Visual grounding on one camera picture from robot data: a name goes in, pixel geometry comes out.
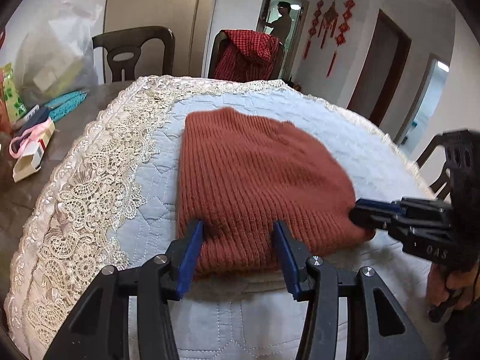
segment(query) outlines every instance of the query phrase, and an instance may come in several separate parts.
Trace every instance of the beige lace border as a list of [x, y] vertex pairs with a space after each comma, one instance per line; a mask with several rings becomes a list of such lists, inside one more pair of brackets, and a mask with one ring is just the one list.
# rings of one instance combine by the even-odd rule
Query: beige lace border
[[[128, 266], [115, 231], [143, 203], [136, 170], [154, 153], [151, 134], [174, 102], [196, 95], [292, 90], [280, 80], [232, 83], [150, 76], [135, 81], [89, 123], [40, 193], [10, 264], [5, 300], [10, 336], [31, 359], [41, 358], [99, 268]], [[365, 118], [311, 95], [350, 123], [381, 137], [419, 187], [433, 196], [390, 137]]]

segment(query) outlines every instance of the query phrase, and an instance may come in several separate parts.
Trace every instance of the finger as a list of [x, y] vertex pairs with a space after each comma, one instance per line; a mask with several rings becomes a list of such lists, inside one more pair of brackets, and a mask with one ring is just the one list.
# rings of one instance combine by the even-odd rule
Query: finger
[[455, 310], [463, 310], [472, 302], [473, 287], [464, 288], [462, 296], [455, 305]]
[[435, 306], [448, 299], [448, 292], [445, 288], [445, 280], [438, 266], [432, 264], [427, 281], [427, 301]]
[[455, 271], [448, 275], [447, 287], [453, 290], [459, 288], [469, 287], [473, 285], [477, 276], [477, 270], [479, 265], [476, 264], [470, 272]]

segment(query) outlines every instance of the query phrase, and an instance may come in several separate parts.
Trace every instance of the silver bolt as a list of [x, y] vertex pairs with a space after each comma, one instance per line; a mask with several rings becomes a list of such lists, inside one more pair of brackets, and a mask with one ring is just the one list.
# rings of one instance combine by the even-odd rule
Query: silver bolt
[[371, 278], [373, 275], [375, 275], [375, 269], [373, 269], [371, 266], [364, 266], [361, 269], [361, 272], [365, 275]]
[[102, 274], [104, 274], [105, 276], [111, 275], [114, 271], [115, 271], [115, 267], [113, 265], [105, 265], [102, 268]]
[[169, 257], [166, 254], [157, 254], [154, 258], [153, 261], [155, 264], [161, 265], [165, 264], [169, 260]]
[[323, 264], [323, 259], [322, 259], [322, 257], [311, 256], [308, 259], [308, 262], [313, 266], [321, 266]]

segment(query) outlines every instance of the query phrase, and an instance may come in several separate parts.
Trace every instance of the white translucent plastic bag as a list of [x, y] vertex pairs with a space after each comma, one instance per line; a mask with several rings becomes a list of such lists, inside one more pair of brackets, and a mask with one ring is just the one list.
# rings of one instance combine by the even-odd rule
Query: white translucent plastic bag
[[64, 93], [98, 85], [90, 30], [102, 7], [91, 11], [72, 0], [62, 2], [22, 42], [14, 79], [26, 105], [43, 104]]

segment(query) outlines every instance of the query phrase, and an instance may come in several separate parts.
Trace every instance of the ceiling light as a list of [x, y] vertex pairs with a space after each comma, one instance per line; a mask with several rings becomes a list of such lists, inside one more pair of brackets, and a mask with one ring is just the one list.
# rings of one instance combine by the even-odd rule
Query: ceiling light
[[450, 70], [450, 68], [449, 68], [447, 65], [445, 65], [444, 63], [442, 63], [442, 62], [440, 62], [440, 61], [437, 62], [437, 66], [438, 66], [440, 69], [442, 69], [443, 71], [446, 71], [447, 73], [448, 73], [449, 70]]

